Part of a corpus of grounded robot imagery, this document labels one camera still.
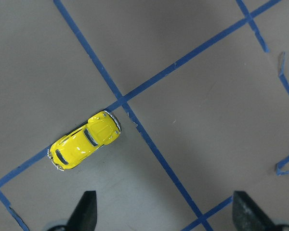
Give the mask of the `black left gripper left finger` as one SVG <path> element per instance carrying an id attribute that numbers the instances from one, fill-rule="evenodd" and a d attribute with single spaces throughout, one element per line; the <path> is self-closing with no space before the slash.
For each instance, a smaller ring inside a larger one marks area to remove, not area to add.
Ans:
<path id="1" fill-rule="evenodd" d="M 85 191 L 67 224 L 67 231 L 94 231 L 97 224 L 96 191 Z"/>

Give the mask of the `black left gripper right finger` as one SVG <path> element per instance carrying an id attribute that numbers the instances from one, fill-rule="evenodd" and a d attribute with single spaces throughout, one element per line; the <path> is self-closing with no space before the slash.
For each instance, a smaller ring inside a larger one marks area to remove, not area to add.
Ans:
<path id="1" fill-rule="evenodd" d="M 245 191 L 234 191 L 232 220 L 237 231 L 273 231 L 276 225 Z"/>

